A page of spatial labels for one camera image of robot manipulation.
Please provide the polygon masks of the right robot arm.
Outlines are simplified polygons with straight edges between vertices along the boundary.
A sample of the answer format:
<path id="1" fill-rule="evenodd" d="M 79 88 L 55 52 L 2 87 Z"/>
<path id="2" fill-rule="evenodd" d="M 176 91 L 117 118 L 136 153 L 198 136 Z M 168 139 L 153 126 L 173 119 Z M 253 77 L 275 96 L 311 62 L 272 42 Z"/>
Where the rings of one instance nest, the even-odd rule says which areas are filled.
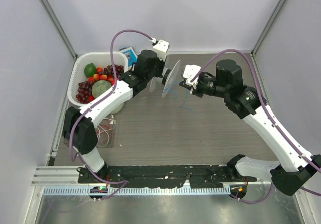
<path id="1" fill-rule="evenodd" d="M 214 96 L 251 126 L 277 157 L 277 161 L 252 159 L 239 154 L 227 162 L 227 177 L 238 181 L 254 177 L 270 181 L 283 194 L 294 195 L 320 167 L 320 155 L 312 155 L 272 113 L 265 99 L 253 87 L 243 83 L 242 69 L 227 59 L 216 63 L 216 74 L 202 72 L 200 66 L 186 65 L 181 87 L 197 97 Z"/>

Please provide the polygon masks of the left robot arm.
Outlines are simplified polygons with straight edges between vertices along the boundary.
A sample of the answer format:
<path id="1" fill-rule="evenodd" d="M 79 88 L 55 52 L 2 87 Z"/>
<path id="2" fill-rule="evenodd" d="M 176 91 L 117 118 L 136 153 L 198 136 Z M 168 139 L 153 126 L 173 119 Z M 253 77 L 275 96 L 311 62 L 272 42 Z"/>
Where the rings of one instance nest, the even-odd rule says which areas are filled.
<path id="1" fill-rule="evenodd" d="M 97 125 L 119 105 L 145 90 L 154 77 L 162 77 L 166 55 L 166 51 L 143 50 L 135 67 L 122 74 L 111 89 L 79 109 L 67 109 L 62 136 L 69 142 L 69 153 L 78 152 L 95 183 L 106 179 L 108 169 L 96 147 Z"/>

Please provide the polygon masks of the white cable spool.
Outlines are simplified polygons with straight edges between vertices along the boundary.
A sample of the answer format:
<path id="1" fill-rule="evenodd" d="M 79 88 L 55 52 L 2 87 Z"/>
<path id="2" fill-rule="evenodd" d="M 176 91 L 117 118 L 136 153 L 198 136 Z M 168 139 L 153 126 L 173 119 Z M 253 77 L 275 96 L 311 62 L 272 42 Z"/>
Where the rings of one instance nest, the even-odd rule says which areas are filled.
<path id="1" fill-rule="evenodd" d="M 172 69 L 164 67 L 162 76 L 154 77 L 151 80 L 150 87 L 149 87 L 150 93 L 153 93 L 159 85 L 162 85 L 163 86 L 162 98 L 165 98 L 166 95 L 169 93 L 171 87 L 175 84 L 178 84 L 177 82 L 175 82 L 175 79 L 179 73 L 180 66 L 181 66 L 181 60 L 178 60 Z"/>

